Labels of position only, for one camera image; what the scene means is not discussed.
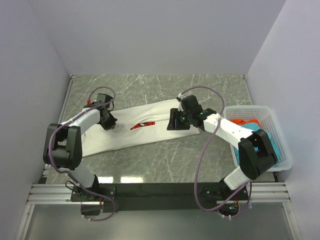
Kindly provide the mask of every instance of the gray marble surface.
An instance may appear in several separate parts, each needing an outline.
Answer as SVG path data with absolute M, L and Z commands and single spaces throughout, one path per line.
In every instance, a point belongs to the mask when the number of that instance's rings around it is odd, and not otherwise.
M 92 90 L 108 86 L 116 91 L 115 110 L 175 99 L 193 86 L 209 86 L 220 92 L 227 106 L 251 105 L 243 75 L 77 75 L 73 80 L 62 121 L 76 115 Z M 203 109 L 220 112 L 220 98 L 206 89 L 193 89 Z M 194 181 L 200 153 L 210 133 L 150 143 L 84 157 L 82 161 L 106 183 L 189 183 Z M 213 138 L 204 155 L 199 182 L 218 182 L 235 168 L 230 145 Z M 47 184 L 62 184 L 68 178 L 51 169 Z M 274 182 L 266 172 L 257 181 Z

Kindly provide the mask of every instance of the blue cloth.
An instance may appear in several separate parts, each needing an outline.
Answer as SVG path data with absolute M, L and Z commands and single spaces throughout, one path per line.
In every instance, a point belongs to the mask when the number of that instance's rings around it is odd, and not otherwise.
M 255 122 L 246 123 L 246 124 L 244 124 L 244 125 L 241 125 L 241 127 L 244 127 L 244 128 L 246 128 L 246 129 L 251 129 L 251 130 L 254 130 L 254 131 L 257 131 L 257 130 L 260 129 L 259 125 L 258 125 L 257 123 L 255 123 Z M 276 157 L 278 158 L 278 161 L 279 161 L 279 159 L 280 159 L 279 149 L 277 148 L 276 144 L 274 143 L 271 134 L 270 134 L 268 131 L 266 131 L 266 133 L 268 134 L 268 137 L 269 137 L 269 139 L 270 139 L 270 141 L 271 141 L 271 144 L 272 144 L 272 147 L 273 147 L 273 149 L 274 149 L 275 155 L 276 155 Z M 236 149 L 235 147 L 233 147 L 233 150 L 234 150 L 236 162 L 238 163 L 238 165 L 240 165 L 240 161 L 239 161 L 239 151 L 238 151 L 238 149 Z

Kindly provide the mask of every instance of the gray wall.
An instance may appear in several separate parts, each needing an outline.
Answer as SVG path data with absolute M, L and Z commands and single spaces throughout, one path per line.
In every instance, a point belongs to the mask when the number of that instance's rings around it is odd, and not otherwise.
M 0 1 L 0 239 L 14 239 L 31 184 L 43 170 L 48 124 L 68 75 L 27 0 Z
M 318 0 L 287 0 L 248 73 L 254 104 L 277 115 L 294 159 L 286 185 L 306 240 L 319 239 L 320 31 Z
M 29 0 L 71 74 L 247 74 L 285 0 Z

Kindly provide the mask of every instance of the perforated basket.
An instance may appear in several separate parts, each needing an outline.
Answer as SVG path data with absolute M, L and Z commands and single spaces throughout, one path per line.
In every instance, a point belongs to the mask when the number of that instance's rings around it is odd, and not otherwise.
M 267 130 L 271 134 L 275 145 L 279 149 L 280 159 L 278 164 L 270 168 L 268 172 L 280 172 L 289 170 L 292 167 L 292 158 L 290 157 L 280 125 L 269 107 L 258 105 L 227 106 L 223 111 L 223 116 L 228 120 L 242 119 L 244 121 L 249 121 L 251 119 L 257 119 L 261 124 L 261 128 Z M 233 162 L 235 166 L 238 167 L 239 165 L 237 163 L 234 147 L 231 144 L 230 147 Z

